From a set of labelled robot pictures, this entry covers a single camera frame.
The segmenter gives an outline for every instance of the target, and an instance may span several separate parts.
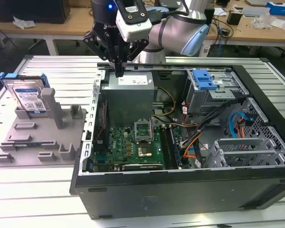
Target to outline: blue cable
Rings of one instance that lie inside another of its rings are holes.
[[[245,120],[248,120],[247,116],[243,112],[235,112],[230,116],[229,128],[230,128],[230,132],[231,132],[233,138],[237,137],[237,134],[234,132],[234,127],[233,127],[233,117],[237,114],[242,116]]]
[[[218,44],[219,44],[218,56],[221,57],[221,52],[220,52],[220,49],[221,49],[221,47],[222,47],[222,44],[221,44],[221,40],[222,40],[222,30],[221,30],[221,29],[219,29],[219,33],[220,33],[220,38],[219,38],[219,42],[218,42]]]

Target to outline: hard drive label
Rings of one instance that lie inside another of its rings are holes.
[[[45,111],[45,106],[38,98],[37,89],[16,89],[15,93],[27,111]]]

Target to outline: yellow wire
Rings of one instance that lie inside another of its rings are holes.
[[[170,112],[168,112],[168,113],[154,114],[154,115],[152,115],[152,116],[167,116],[167,115],[170,115],[171,113],[174,112],[174,110],[175,110],[175,108],[176,108],[176,101],[174,100],[173,96],[172,96],[167,90],[165,90],[164,88],[159,87],[159,86],[158,86],[158,88],[160,88],[161,90],[163,90],[164,92],[166,92],[166,93],[168,94],[168,96],[173,100],[173,108],[172,108],[172,110],[171,110]]]

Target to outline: white table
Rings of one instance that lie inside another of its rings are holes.
[[[285,95],[285,79],[268,63],[254,58],[168,58],[168,62],[210,63],[218,65],[241,64],[250,75],[259,81],[272,101]],[[70,104],[87,106],[94,83],[97,57],[50,57],[35,56],[23,60],[16,72],[35,75],[44,72],[56,89],[56,100],[62,108]],[[14,121],[16,104],[10,94],[0,92],[0,142]],[[0,169],[0,228],[45,228],[62,226],[74,228],[175,228],[217,227],[228,224],[232,227],[285,228],[285,198],[265,210],[244,212],[221,212],[180,216],[123,218],[94,220],[88,216],[77,196],[70,196],[69,185],[72,167]]]

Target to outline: power cable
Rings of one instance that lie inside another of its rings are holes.
[[[0,29],[0,32],[14,45],[14,47],[19,51],[22,52],[17,45]]]

